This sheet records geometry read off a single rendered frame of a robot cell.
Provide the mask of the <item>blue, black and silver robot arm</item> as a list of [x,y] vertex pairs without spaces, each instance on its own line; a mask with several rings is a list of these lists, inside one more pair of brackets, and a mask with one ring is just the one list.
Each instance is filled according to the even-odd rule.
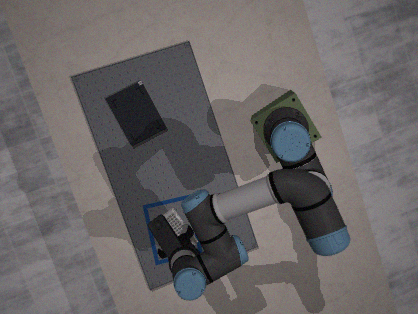
[[[348,247],[347,225],[311,143],[308,121],[298,111],[291,107],[278,108],[264,123],[265,140],[283,169],[221,194],[210,195],[201,189],[181,202],[204,250],[198,255],[180,250],[171,259],[174,288],[182,299],[199,298],[207,285],[249,260],[241,239],[230,236],[225,223],[276,203],[291,204],[316,254],[331,256]],[[175,249],[184,246],[162,214],[147,226],[168,260]]]

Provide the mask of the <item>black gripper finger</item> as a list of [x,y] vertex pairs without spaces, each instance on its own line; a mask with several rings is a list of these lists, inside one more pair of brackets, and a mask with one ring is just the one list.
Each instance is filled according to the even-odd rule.
[[162,250],[162,248],[159,246],[159,249],[158,249],[158,251],[157,251],[157,254],[162,258],[162,259],[164,259],[165,257],[164,257],[164,252],[163,252],[163,250]]
[[195,245],[197,245],[197,241],[196,241],[195,237],[193,236],[194,235],[194,231],[193,231],[193,229],[188,224],[184,224],[183,225],[182,232],[180,233],[180,235],[183,234],[183,233],[185,233],[186,236],[188,236],[190,238],[190,240],[191,240],[192,243],[194,243]]

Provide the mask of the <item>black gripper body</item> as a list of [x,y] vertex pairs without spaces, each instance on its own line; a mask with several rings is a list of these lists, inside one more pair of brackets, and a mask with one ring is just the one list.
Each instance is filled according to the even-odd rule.
[[[191,240],[190,240],[190,238],[188,237],[188,236],[186,236],[186,234],[185,233],[183,233],[183,234],[181,234],[181,235],[179,235],[178,236],[178,238],[180,239],[180,241],[182,242],[182,244],[184,245],[184,247],[179,247],[179,248],[177,248],[177,249],[175,249],[172,253],[171,253],[171,255],[170,255],[170,257],[169,257],[169,268],[170,268],[170,271],[172,272],[172,270],[171,270],[171,259],[172,259],[172,257],[173,257],[173,255],[176,253],[176,252],[178,252],[178,251],[180,251],[180,250],[190,250],[190,251],[192,251],[195,255],[198,255],[198,254],[200,254],[200,252],[199,252],[199,250],[197,249],[196,250],[196,247],[191,243]],[[185,246],[186,247],[190,247],[190,248],[185,248]],[[195,248],[193,248],[193,246],[195,247]],[[191,248],[193,249],[193,250],[191,250]],[[197,252],[198,251],[198,252]],[[196,254],[196,253],[197,254]]]

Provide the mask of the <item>blue tape outline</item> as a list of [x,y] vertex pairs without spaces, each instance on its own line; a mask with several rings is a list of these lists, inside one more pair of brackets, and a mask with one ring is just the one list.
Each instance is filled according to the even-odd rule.
[[[173,203],[173,202],[182,201],[182,200],[184,200],[188,196],[189,195],[182,196],[182,197],[177,197],[177,198],[173,198],[173,199],[169,199],[169,200],[164,200],[164,201],[160,201],[160,202],[156,202],[156,203],[151,203],[151,204],[147,204],[147,205],[143,205],[143,210],[144,210],[144,215],[145,215],[145,219],[146,219],[146,224],[148,225],[148,223],[150,223],[148,208],[152,208],[152,207],[156,207],[156,206],[160,206],[160,205],[165,205],[165,204],[169,204],[169,203]],[[147,228],[148,228],[148,226],[147,226]],[[169,262],[168,261],[168,258],[167,259],[163,259],[163,260],[159,260],[158,259],[158,254],[157,254],[157,250],[156,250],[154,236],[153,236],[153,234],[152,234],[152,232],[150,231],[149,228],[148,228],[148,233],[149,233],[149,237],[150,237],[150,242],[151,242],[151,246],[152,246],[152,251],[153,251],[153,255],[154,255],[155,264],[156,265],[159,265],[159,264],[163,264],[163,263]],[[201,253],[202,252],[202,247],[201,247],[200,242],[197,243],[197,247],[198,247],[199,252]]]

